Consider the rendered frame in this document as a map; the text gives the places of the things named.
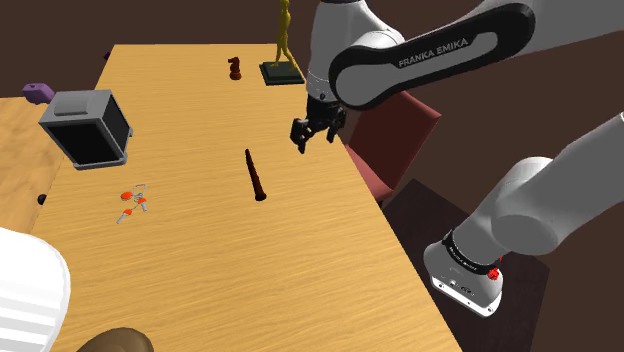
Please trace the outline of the purple object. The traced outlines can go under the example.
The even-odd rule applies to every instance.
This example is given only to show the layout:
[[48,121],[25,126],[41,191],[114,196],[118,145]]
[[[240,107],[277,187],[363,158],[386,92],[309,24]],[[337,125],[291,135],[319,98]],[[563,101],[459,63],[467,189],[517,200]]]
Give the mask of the purple object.
[[45,103],[49,104],[55,92],[45,83],[27,83],[22,88],[25,99],[35,105]]

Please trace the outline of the grey box appliance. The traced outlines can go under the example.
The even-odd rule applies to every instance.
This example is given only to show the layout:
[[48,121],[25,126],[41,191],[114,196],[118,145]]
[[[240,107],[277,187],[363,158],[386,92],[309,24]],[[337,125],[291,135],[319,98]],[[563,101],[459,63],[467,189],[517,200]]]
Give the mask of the grey box appliance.
[[77,170],[127,162],[133,129],[110,89],[57,93],[39,125]]

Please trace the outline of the wooden side furniture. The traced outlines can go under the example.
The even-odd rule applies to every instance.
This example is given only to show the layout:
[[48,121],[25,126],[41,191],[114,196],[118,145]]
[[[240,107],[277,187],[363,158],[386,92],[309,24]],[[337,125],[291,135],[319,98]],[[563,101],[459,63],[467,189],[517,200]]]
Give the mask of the wooden side furniture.
[[23,97],[0,98],[0,227],[28,233],[64,154],[39,125],[47,109]]

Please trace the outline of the white ribbed lampshade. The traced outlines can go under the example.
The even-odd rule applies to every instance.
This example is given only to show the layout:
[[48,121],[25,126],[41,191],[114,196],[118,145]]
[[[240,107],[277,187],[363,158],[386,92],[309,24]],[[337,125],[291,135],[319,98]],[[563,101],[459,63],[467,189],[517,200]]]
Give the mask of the white ribbed lampshade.
[[70,271],[58,250],[0,227],[0,352],[50,352],[70,294]]

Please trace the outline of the gold figure statuette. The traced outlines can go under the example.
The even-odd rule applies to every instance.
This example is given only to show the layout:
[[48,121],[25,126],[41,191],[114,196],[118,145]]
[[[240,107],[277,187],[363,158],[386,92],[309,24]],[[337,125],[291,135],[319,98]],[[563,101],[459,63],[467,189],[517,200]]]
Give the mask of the gold figure statuette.
[[259,67],[267,86],[303,84],[305,80],[288,46],[288,29],[291,22],[290,0],[279,0],[279,5],[280,15],[275,59],[272,62],[263,62]]

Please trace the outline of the dark red chair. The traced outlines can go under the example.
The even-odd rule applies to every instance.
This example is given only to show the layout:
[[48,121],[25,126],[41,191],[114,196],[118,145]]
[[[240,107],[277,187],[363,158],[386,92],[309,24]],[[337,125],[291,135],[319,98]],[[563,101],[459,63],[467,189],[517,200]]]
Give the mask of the dark red chair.
[[393,194],[440,118],[406,91],[360,114],[345,148],[377,203]]

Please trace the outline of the dark brown tapered stick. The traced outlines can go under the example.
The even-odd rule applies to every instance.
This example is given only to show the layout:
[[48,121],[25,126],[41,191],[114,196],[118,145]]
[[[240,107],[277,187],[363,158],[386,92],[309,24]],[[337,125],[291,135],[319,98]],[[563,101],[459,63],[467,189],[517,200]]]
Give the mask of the dark brown tapered stick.
[[267,195],[264,192],[263,187],[261,185],[261,182],[257,174],[255,165],[253,163],[253,159],[252,159],[249,149],[245,150],[245,159],[246,159],[246,165],[248,168],[248,172],[249,172],[250,179],[252,182],[252,187],[253,187],[254,194],[255,194],[255,200],[264,201],[267,198]]

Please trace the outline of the brown round object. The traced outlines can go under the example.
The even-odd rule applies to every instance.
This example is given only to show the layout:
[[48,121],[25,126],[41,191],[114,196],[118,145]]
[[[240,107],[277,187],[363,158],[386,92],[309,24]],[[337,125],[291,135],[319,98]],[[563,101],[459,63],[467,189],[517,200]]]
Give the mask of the brown round object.
[[150,339],[140,331],[121,327],[99,333],[77,352],[154,352]]

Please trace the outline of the orange key bunch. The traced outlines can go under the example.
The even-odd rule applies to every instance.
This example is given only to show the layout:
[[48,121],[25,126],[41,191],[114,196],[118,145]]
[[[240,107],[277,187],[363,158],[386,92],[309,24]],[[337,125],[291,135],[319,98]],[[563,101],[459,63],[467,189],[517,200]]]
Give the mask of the orange key bunch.
[[131,216],[137,208],[140,208],[142,212],[148,211],[147,200],[145,198],[146,190],[146,184],[136,184],[130,191],[125,191],[120,195],[121,201],[132,202],[132,205],[123,210],[122,214],[116,220],[117,224],[121,224],[122,221]]

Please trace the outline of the wooden table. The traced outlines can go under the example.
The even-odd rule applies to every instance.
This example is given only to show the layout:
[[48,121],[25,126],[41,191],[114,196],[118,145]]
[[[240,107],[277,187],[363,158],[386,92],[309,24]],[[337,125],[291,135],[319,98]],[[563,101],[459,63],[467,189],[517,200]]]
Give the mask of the wooden table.
[[[64,162],[32,230],[71,273],[53,352],[118,326],[156,352],[461,352],[343,145],[317,135],[301,154],[290,141],[307,94],[264,83],[273,53],[113,49],[98,85],[133,127],[128,160]],[[148,211],[117,224],[136,184]]]

